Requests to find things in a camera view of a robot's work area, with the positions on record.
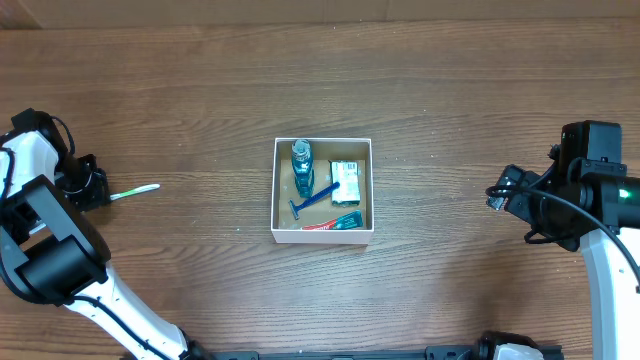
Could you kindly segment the blue disposable razor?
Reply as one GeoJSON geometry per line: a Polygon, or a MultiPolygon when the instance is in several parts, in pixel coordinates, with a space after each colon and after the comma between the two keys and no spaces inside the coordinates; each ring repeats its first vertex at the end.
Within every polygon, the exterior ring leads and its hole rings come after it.
{"type": "Polygon", "coordinates": [[[339,182],[334,182],[332,183],[330,186],[322,189],[321,191],[317,192],[316,194],[312,195],[311,197],[307,198],[306,200],[304,200],[301,204],[296,205],[294,203],[293,200],[289,201],[289,206],[290,209],[292,211],[292,215],[294,217],[295,220],[298,220],[300,218],[300,211],[317,203],[318,201],[322,200],[323,198],[325,198],[326,196],[330,195],[334,190],[339,189],[340,188],[340,183],[339,182]]]}

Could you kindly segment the green white toothbrush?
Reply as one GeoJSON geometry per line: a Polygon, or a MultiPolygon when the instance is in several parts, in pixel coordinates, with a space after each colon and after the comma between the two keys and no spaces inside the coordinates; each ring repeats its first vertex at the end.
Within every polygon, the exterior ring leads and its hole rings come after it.
{"type": "Polygon", "coordinates": [[[115,193],[115,194],[111,194],[110,195],[110,201],[117,201],[126,197],[131,197],[131,196],[135,196],[135,195],[139,195],[145,192],[150,192],[150,191],[154,191],[154,190],[158,190],[161,187],[160,184],[147,184],[147,185],[143,185],[143,186],[139,186],[133,189],[130,189],[128,191],[125,192],[120,192],[120,193],[115,193]]]}

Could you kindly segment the blue mouthwash bottle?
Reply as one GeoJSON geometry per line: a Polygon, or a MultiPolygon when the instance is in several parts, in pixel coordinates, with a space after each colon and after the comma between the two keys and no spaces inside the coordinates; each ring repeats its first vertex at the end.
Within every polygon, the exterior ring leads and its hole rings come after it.
{"type": "Polygon", "coordinates": [[[301,198],[310,198],[314,189],[314,159],[311,144],[297,139],[292,144],[292,169],[294,182],[301,198]]]}

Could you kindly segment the green white soap bar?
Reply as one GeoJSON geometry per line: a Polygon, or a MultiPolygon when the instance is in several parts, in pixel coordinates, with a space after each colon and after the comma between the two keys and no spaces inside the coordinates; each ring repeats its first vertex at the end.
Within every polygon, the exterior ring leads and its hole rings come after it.
{"type": "Polygon", "coordinates": [[[357,206],[361,201],[359,166],[355,161],[334,161],[330,165],[331,179],[340,186],[332,191],[332,203],[336,206],[357,206]]]}

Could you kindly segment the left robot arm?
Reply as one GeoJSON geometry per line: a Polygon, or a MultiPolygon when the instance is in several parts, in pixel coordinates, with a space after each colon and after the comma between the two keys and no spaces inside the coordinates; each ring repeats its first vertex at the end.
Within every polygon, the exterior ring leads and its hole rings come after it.
{"type": "Polygon", "coordinates": [[[1,279],[22,300],[93,321],[136,359],[208,359],[119,277],[85,212],[112,201],[92,154],[58,117],[28,108],[1,137],[1,279]]]}

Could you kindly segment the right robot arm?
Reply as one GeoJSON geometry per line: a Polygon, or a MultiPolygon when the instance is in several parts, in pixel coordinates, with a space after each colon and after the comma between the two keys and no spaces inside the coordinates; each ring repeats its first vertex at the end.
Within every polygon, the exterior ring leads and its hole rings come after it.
{"type": "Polygon", "coordinates": [[[590,289],[596,359],[639,356],[639,181],[622,161],[622,128],[587,120],[562,128],[541,175],[504,168],[487,204],[530,226],[528,244],[578,252],[590,289]]]}

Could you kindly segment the green red toothpaste tube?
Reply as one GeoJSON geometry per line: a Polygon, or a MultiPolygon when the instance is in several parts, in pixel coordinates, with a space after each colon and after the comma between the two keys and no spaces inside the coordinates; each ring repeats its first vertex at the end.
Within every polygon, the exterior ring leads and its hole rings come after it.
{"type": "Polygon", "coordinates": [[[351,230],[363,226],[362,213],[356,210],[325,223],[304,226],[303,230],[351,230]]]}

